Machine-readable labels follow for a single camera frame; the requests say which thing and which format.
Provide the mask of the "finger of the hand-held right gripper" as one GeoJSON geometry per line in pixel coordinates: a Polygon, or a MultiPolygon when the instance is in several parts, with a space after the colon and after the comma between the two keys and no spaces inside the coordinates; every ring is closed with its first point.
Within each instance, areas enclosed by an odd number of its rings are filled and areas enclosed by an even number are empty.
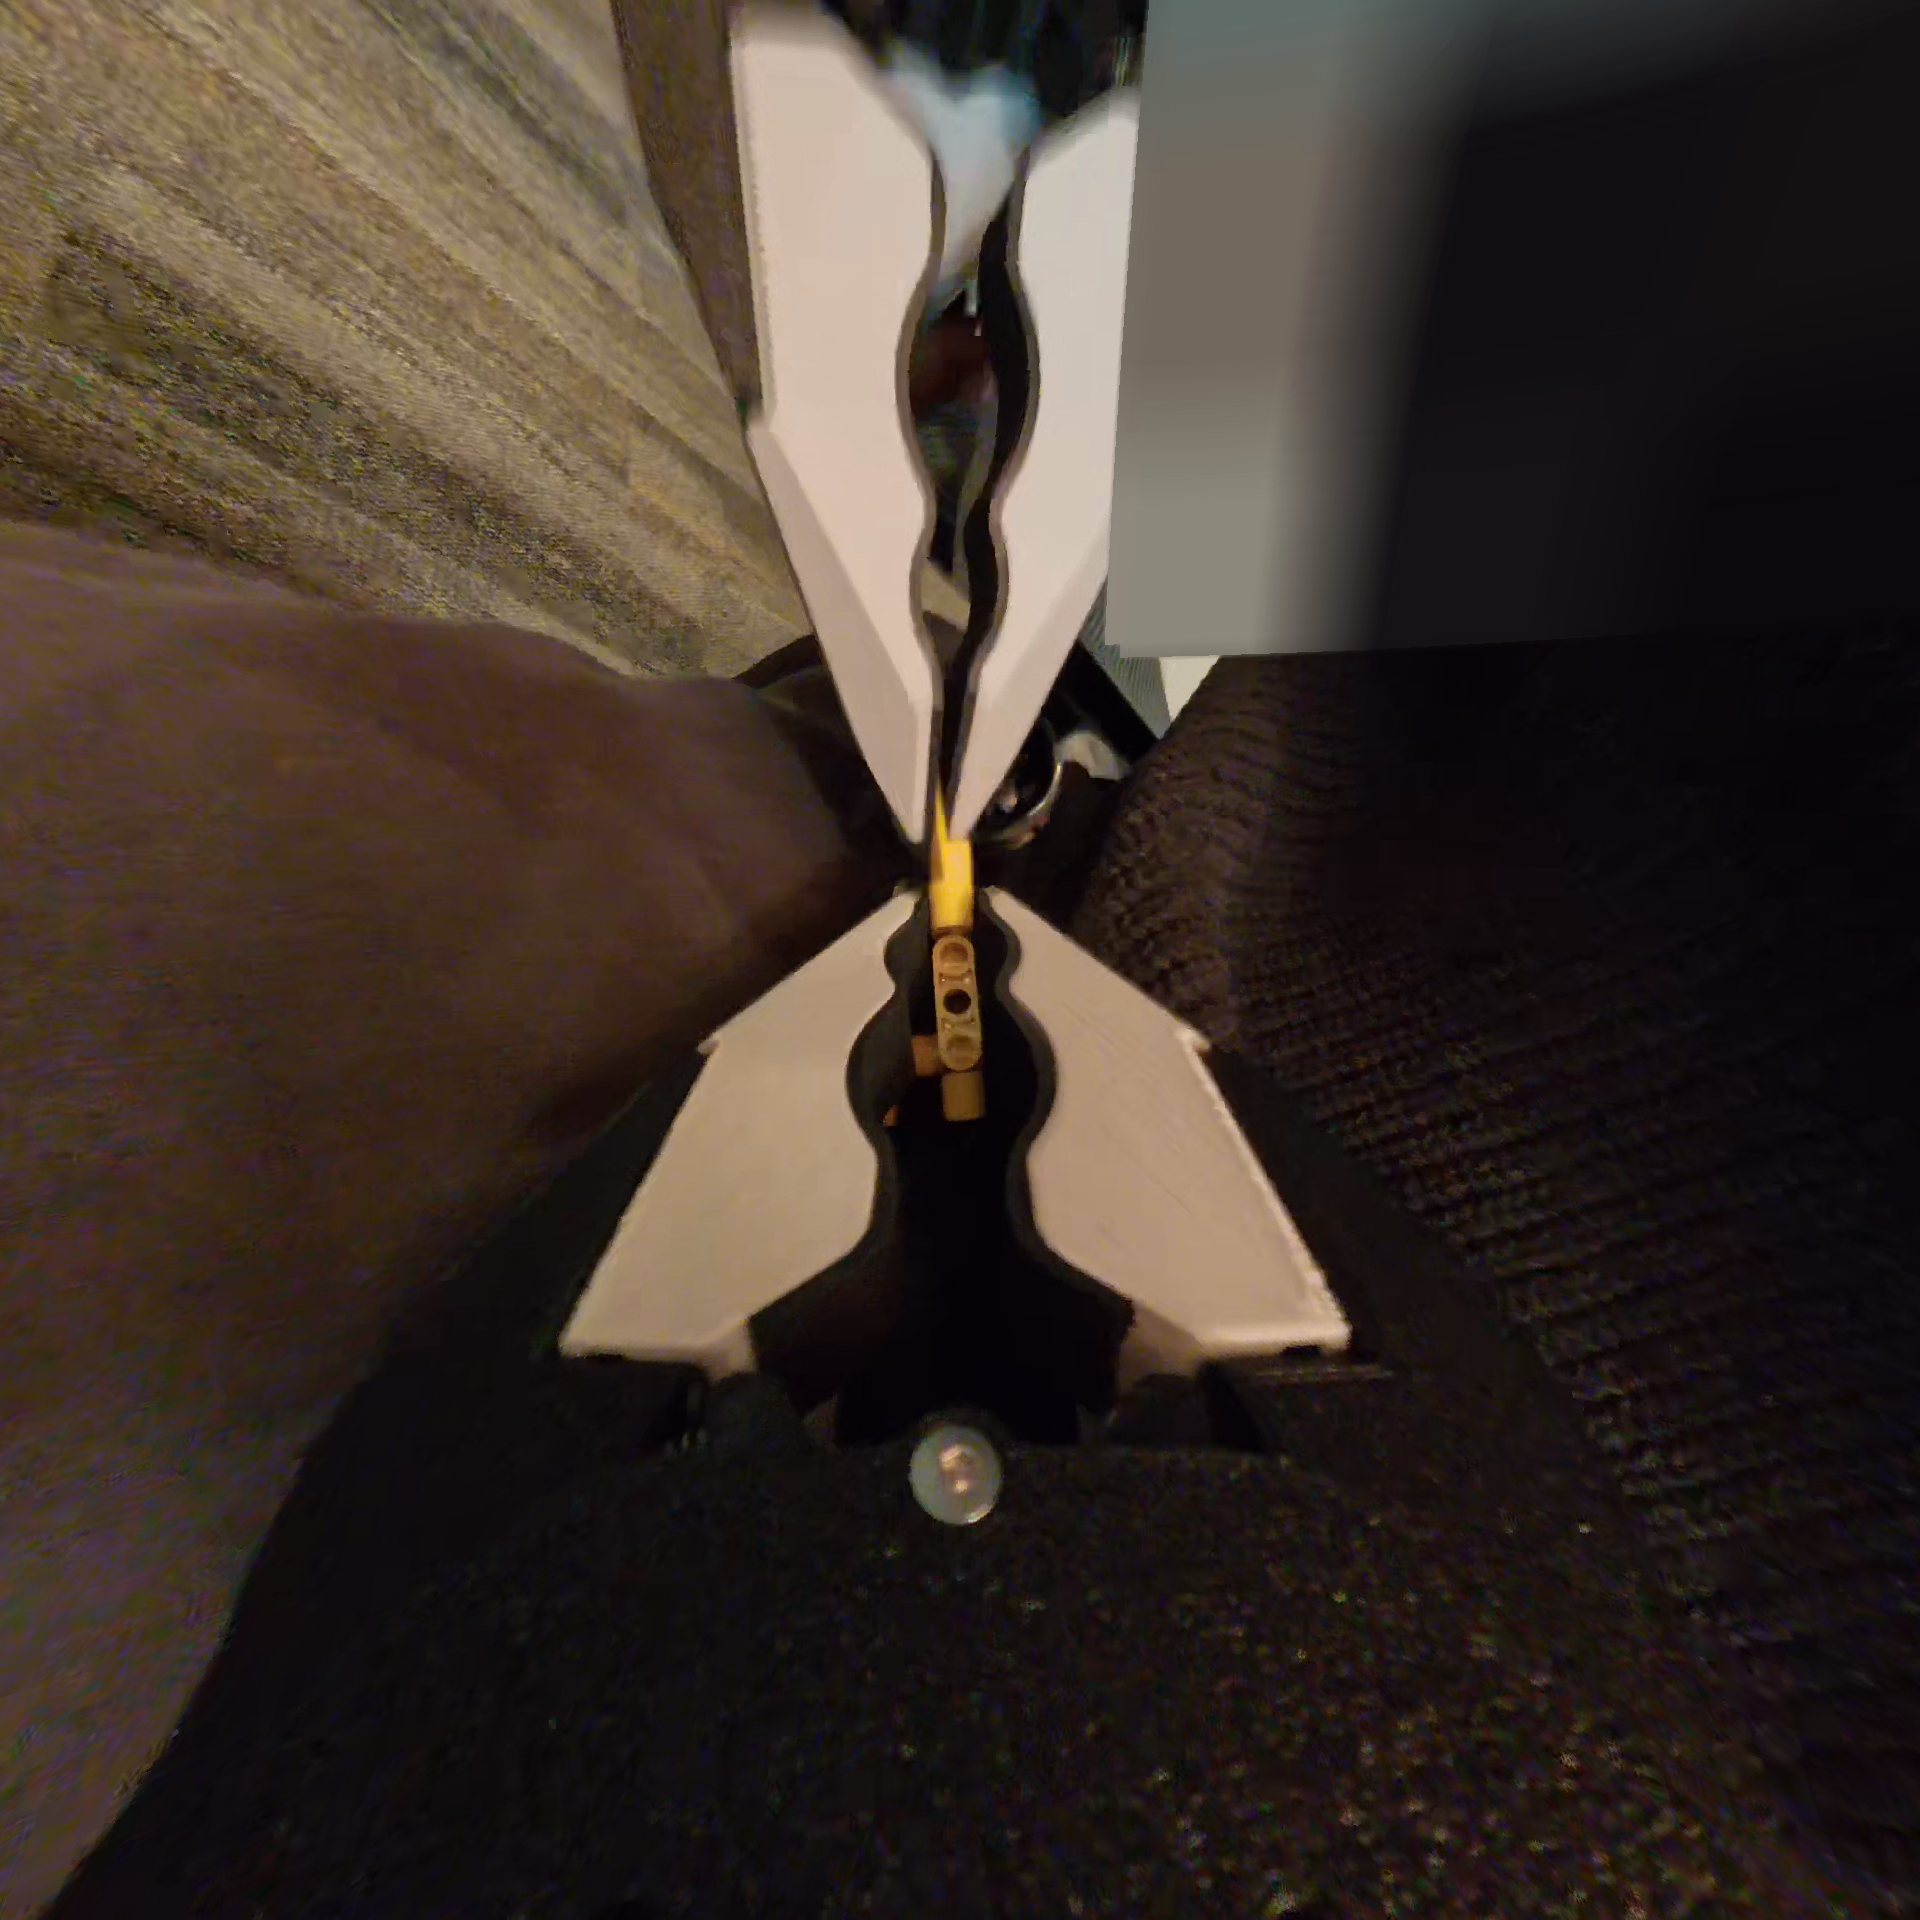
{"type": "Polygon", "coordinates": [[[1115,90],[1045,132],[982,252],[995,452],[964,522],[952,835],[995,798],[1112,572],[1138,121],[1138,92],[1115,90]]]}
{"type": "Polygon", "coordinates": [[[744,7],[729,81],[753,462],[853,741],[899,833],[924,845],[944,671],[922,622],[935,500],[907,369],[944,242],[936,161],[833,16],[744,7]]]}

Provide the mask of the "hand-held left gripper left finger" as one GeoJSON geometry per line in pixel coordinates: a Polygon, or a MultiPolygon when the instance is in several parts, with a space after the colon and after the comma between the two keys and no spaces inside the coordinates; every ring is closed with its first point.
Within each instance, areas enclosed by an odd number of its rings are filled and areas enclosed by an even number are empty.
{"type": "Polygon", "coordinates": [[[876,1145],[848,1093],[853,1044],[892,1002],[889,899],[702,1046],[702,1067],[564,1325],[564,1358],[755,1373],[753,1322],[853,1253],[876,1145]]]}

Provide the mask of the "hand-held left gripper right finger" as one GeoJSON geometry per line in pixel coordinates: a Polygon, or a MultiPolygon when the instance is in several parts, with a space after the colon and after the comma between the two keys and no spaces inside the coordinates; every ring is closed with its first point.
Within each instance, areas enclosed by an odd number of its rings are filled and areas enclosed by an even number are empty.
{"type": "Polygon", "coordinates": [[[1051,1070],[1026,1150],[1045,1250],[1131,1313],[1123,1377],[1344,1354],[1353,1330],[1207,1062],[1205,1037],[1007,890],[1006,992],[1051,1070]]]}

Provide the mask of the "yellow technic beam piece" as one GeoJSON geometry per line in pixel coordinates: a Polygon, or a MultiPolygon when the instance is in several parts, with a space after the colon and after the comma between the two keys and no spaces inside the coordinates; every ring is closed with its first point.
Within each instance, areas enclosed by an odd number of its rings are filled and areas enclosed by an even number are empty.
{"type": "Polygon", "coordinates": [[[1153,729],[1091,667],[1071,666],[1003,775],[970,841],[940,830],[929,854],[926,990],[913,992],[913,1076],[939,1085],[952,1123],[985,1115],[980,893],[1010,890],[1059,918],[1086,885],[1135,753],[1153,729]]]}

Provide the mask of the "dark knit sweater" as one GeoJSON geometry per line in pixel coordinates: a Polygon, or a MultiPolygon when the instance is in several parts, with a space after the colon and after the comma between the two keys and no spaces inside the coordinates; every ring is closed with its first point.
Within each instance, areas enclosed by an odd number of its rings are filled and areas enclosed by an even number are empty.
{"type": "Polygon", "coordinates": [[[1213,671],[1071,932],[1536,1347],[1731,1643],[1915,1660],[1915,623],[1213,671]]]}

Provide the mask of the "person's trouser leg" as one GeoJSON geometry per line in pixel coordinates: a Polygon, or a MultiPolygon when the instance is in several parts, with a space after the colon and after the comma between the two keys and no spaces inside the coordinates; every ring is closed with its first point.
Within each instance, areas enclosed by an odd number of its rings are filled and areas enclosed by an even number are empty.
{"type": "Polygon", "coordinates": [[[821,683],[4,524],[4,1915],[400,1312],[898,854],[821,683]]]}

